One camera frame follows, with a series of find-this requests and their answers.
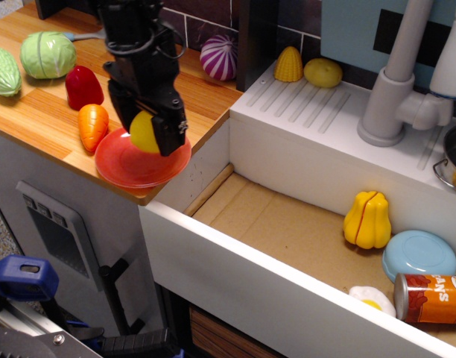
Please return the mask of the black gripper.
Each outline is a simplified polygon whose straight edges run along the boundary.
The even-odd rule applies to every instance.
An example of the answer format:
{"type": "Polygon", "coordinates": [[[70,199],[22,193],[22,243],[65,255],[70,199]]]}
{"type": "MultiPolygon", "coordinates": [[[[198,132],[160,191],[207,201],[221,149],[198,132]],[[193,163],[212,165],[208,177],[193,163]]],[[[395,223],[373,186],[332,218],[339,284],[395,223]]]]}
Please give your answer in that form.
{"type": "Polygon", "coordinates": [[[184,51],[176,46],[108,46],[107,51],[114,57],[104,64],[108,90],[123,128],[129,133],[141,110],[152,113],[156,144],[168,157],[186,141],[184,104],[174,88],[184,51]]]}

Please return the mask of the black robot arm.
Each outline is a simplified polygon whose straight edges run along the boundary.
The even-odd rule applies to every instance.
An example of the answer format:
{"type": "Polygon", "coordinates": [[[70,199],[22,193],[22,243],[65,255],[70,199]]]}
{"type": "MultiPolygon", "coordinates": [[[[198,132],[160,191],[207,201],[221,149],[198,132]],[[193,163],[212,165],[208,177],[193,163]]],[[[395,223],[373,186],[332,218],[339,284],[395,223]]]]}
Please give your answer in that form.
{"type": "Polygon", "coordinates": [[[180,73],[181,35],[160,18],[162,1],[97,1],[95,9],[114,57],[104,64],[108,89],[126,131],[139,113],[152,117],[143,139],[167,157],[184,145],[188,127],[183,100],[174,88],[180,73]]]}

